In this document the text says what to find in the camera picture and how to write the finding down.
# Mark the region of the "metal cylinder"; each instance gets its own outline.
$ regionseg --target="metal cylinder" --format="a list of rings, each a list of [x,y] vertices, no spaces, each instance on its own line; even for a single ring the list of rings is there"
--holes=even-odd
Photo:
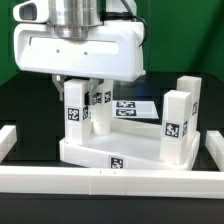
[[[49,24],[63,38],[86,38],[88,27],[100,25],[98,0],[49,0]]]

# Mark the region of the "white base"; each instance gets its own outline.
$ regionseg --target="white base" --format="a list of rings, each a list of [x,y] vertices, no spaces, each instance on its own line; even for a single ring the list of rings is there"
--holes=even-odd
[[[199,148],[196,133],[184,164],[174,165],[160,160],[161,126],[114,119],[111,134],[91,134],[88,147],[60,141],[60,159],[90,168],[112,168],[112,158],[123,160],[125,169],[191,170]]]
[[[220,172],[0,167],[0,192],[224,198]]]

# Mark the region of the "white tray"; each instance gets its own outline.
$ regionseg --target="white tray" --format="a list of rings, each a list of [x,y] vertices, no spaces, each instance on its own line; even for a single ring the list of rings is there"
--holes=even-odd
[[[111,134],[91,134],[88,147],[67,144],[62,139],[60,159],[90,168],[191,170],[199,148],[200,133],[196,133],[182,165],[160,160],[160,136],[160,125],[113,119]]]

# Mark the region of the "white rectangular pillar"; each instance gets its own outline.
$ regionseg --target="white rectangular pillar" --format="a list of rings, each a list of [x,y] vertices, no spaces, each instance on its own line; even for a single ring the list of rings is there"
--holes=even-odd
[[[160,159],[183,164],[187,156],[188,121],[191,111],[191,94],[172,90],[165,94]]]
[[[207,131],[205,146],[220,171],[224,171],[224,138],[219,131]]]
[[[68,144],[88,145],[91,120],[85,95],[89,91],[88,80],[72,79],[65,82],[65,142]]]
[[[98,86],[95,105],[91,106],[91,121],[96,135],[108,135],[112,119],[113,81],[104,80]]]
[[[201,92],[201,78],[183,76],[177,80],[177,90],[191,93],[191,116],[188,125],[188,145],[193,142],[198,122],[198,110]]]
[[[0,130],[0,163],[17,141],[16,126],[5,125]]]

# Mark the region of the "white plastic piece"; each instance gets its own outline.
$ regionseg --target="white plastic piece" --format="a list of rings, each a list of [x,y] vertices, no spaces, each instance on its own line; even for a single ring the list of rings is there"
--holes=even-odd
[[[64,85],[65,141],[87,145],[91,129],[89,106],[85,105],[85,94],[90,90],[87,80],[72,79]]]
[[[188,154],[187,126],[191,111],[191,94],[171,90],[164,96],[163,133],[160,159],[181,165]]]
[[[158,119],[153,101],[113,101],[113,117]]]
[[[0,166],[0,192],[89,194],[89,170]]]
[[[224,138],[219,131],[207,131],[205,146],[220,171],[224,172]]]
[[[220,172],[0,166],[0,182],[2,193],[224,199]]]
[[[183,76],[177,80],[177,90],[191,93],[191,117],[188,124],[188,144],[191,145],[197,129],[201,78]]]
[[[90,27],[83,41],[68,41],[55,37],[53,26],[19,24],[15,60],[25,71],[133,81],[145,74],[143,29],[139,22],[107,22]]]
[[[16,126],[5,125],[0,130],[0,163],[17,141]]]
[[[91,121],[95,135],[109,135],[110,121],[112,119],[113,81],[104,80],[98,86],[97,94],[100,94],[100,102],[91,106]]]
[[[90,169],[90,195],[121,195],[126,194],[126,171],[117,172],[112,169]]]
[[[197,133],[182,165],[160,160],[161,126],[113,119],[111,134],[91,135],[88,147],[60,141],[60,159],[91,168],[191,170],[199,148]]]
[[[35,4],[37,7],[37,19],[33,20],[23,20],[20,17],[20,9],[29,4]],[[49,19],[49,5],[47,0],[32,0],[27,1],[22,4],[16,5],[13,9],[14,19],[18,22],[26,22],[26,23],[46,23]]]
[[[126,171],[127,196],[224,198],[224,175],[200,171]]]

